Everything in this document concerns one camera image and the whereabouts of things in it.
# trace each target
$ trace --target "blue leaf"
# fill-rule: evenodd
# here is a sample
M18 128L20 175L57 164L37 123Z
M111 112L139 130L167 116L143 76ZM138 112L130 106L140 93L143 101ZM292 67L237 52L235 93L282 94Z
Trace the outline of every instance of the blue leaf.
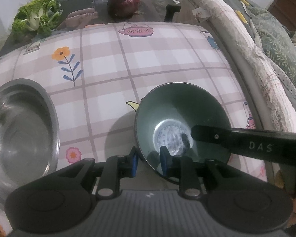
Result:
M75 80L81 75L81 73L82 73L82 69L78 72L78 74L76 75L76 77L74 78Z
M66 79L66 80L73 81L70 77L68 77L68 76L66 76L66 75L63 75L62 77L63 77L64 79Z
M62 67L63 71L71 72L69 69Z
M80 64L80 62L78 61L78 62L76 63L76 65L73 67L73 70L72 70L72 71L74 71L74 70L79 66L79 64Z
M74 57L74 53L71 55L69 63L73 60L73 57Z

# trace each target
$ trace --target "green pan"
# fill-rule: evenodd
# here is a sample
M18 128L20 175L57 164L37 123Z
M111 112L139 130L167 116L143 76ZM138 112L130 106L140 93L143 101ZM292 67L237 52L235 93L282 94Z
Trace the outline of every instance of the green pan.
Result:
M189 156L195 162L217 159L227 163L227 149L191 138L194 125L231 129L223 107L204 89L181 82L156 87L141 100L136 112L135 136L141 157L162 177L159 151L163 145L171 155Z

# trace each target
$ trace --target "leaf pattern fabric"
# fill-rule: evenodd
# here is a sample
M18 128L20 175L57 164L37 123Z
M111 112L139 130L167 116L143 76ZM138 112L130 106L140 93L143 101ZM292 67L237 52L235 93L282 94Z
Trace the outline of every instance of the leaf pattern fabric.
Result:
M281 23L267 10L250 7L252 22L261 37L264 53L274 61L296 87L296 52Z

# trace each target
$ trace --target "black table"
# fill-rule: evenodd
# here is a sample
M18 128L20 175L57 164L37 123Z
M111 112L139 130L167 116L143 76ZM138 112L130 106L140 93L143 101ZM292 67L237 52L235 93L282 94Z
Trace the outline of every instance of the black table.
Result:
M97 19L91 20L89 25L92 24L108 24L114 22L146 22L146 21L163 21L163 19L159 16L155 7L153 6L151 0L141 0L139 11L142 13L140 15L134 15L129 20L113 20L107 13L106 9L107 0L68 0L62 1L60 10L62 11L62 15L60 17L60 23L68 16L68 14L83 10L87 8L94 7L98 12L99 17ZM31 39L22 40L21 42L14 39L13 35L10 34L7 40L5 41L1 51L0 57L17 49L24 45L31 43Z

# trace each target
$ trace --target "plaid tablecloth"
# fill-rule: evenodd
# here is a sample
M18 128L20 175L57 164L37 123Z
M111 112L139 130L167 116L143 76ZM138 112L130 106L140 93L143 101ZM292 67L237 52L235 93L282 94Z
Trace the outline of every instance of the plaid tablecloth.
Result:
M57 169L87 157L105 161L128 154L135 145L135 111L126 102L140 103L166 82L189 82L210 92L232 127L254 124L223 53L194 25L117 23L49 37L0 58L0 86L17 78L41 84L54 102L60 127ZM229 164L266 180L262 161L232 155ZM122 179L121 188L176 186L140 163L136 178ZM1 210L0 226L11 231Z

